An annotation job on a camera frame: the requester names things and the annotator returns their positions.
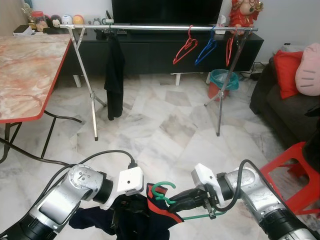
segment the marble floor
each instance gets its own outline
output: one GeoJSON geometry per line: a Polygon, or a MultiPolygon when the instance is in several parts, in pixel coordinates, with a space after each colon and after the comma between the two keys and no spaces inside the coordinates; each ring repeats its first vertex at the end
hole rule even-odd
{"type": "MultiPolygon", "coordinates": [[[[170,181],[176,189],[168,196],[194,187],[191,171],[202,163],[217,174],[230,172],[243,159],[258,167],[284,151],[284,147],[264,120],[249,109],[255,82],[245,79],[223,102],[220,137],[216,136],[218,104],[204,107],[207,96],[205,74],[184,74],[180,86],[169,74],[126,76],[124,80],[123,114],[108,120],[106,108],[96,104],[99,141],[94,141],[88,89],[83,83],[76,88],[73,78],[61,78],[49,100],[47,111],[82,119],[83,124],[58,119],[45,158],[78,163],[104,150],[121,149],[130,152],[144,172],[146,182],[170,181]]],[[[91,78],[96,94],[107,100],[102,78],[91,78]]],[[[39,156],[52,119],[22,124],[17,146],[39,156]]],[[[0,125],[4,135],[4,125],[0,125]]],[[[120,153],[101,155],[87,164],[97,171],[114,176],[125,170],[129,159],[120,153]]],[[[61,167],[38,162],[10,150],[0,165],[0,232],[15,223],[30,208],[47,181],[61,167]]],[[[83,202],[93,207],[95,202],[83,202]]],[[[180,213],[182,217],[204,214],[203,209],[180,213]]],[[[313,216],[304,219],[312,228],[320,229],[313,216]]],[[[238,203],[227,214],[210,220],[188,220],[170,229],[170,239],[267,240],[246,210],[238,203]]],[[[77,230],[67,226],[56,238],[114,240],[94,227],[77,230]]]]}

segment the red figurine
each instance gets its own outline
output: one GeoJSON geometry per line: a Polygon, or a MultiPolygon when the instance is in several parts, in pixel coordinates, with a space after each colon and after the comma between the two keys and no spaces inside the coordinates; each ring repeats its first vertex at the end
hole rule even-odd
{"type": "Polygon", "coordinates": [[[232,0],[230,27],[253,27],[264,4],[259,0],[232,0]]]}

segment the red table edge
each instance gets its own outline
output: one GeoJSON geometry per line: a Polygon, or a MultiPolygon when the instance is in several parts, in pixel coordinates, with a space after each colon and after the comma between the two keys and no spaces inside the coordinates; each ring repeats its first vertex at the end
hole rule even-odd
{"type": "Polygon", "coordinates": [[[54,76],[54,79],[52,81],[52,84],[51,84],[51,87],[49,89],[49,92],[46,96],[46,99],[44,100],[43,102],[43,105],[42,105],[42,109],[41,111],[39,112],[38,115],[36,116],[29,116],[29,117],[23,117],[23,118],[11,118],[11,119],[3,119],[3,120],[0,120],[0,124],[8,124],[8,123],[20,123],[20,122],[28,122],[28,121],[34,121],[34,120],[38,120],[42,117],[42,115],[44,114],[45,110],[46,110],[46,106],[48,104],[48,101],[49,101],[49,98],[51,96],[51,93],[52,91],[54,90],[54,87],[55,87],[55,84],[56,84],[56,81],[58,79],[58,75],[60,73],[60,70],[62,68],[62,65],[64,64],[64,61],[65,61],[65,58],[66,58],[66,55],[67,55],[67,52],[69,50],[69,47],[70,47],[70,44],[71,44],[71,38],[69,40],[69,43],[68,45],[66,46],[66,49],[65,49],[65,52],[64,52],[64,55],[61,59],[61,62],[60,62],[60,65],[56,71],[56,74],[54,76]]]}

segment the green clothes hanger hook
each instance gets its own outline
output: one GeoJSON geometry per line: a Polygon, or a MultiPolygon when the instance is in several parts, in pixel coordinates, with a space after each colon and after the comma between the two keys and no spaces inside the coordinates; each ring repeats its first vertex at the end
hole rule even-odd
{"type": "Polygon", "coordinates": [[[158,193],[156,192],[156,188],[161,186],[161,185],[169,185],[171,186],[172,188],[176,188],[176,185],[174,185],[172,182],[169,182],[169,181],[161,181],[161,182],[158,182],[156,183],[155,185],[153,185],[152,189],[151,189],[151,192],[154,196],[156,196],[155,200],[165,200],[167,204],[175,204],[176,201],[171,201],[169,198],[165,197],[164,194],[162,193],[158,193]]]}

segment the black tv cabinet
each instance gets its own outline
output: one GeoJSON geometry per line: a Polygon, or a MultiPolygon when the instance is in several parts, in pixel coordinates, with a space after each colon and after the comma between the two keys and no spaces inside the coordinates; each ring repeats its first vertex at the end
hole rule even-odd
{"type": "MultiPolygon", "coordinates": [[[[108,40],[97,40],[93,29],[86,29],[79,52],[88,76],[103,76],[108,55],[108,40]]],[[[210,32],[192,32],[192,37],[198,40],[198,46],[185,56],[176,65],[173,59],[179,49],[185,44],[187,32],[179,33],[135,33],[129,31],[126,35],[119,35],[118,39],[125,57],[125,74],[169,74],[169,73],[197,73],[210,72],[214,69],[228,69],[226,67],[226,45],[231,33],[214,36],[217,48],[206,57],[199,65],[195,66],[195,60],[206,46],[210,32]]],[[[250,70],[264,40],[256,34],[251,34],[242,50],[241,56],[235,67],[235,71],[250,70]]],[[[233,43],[231,61],[236,53],[237,46],[233,43]]],[[[61,75],[81,75],[82,71],[73,45],[70,46],[61,75]]]]}

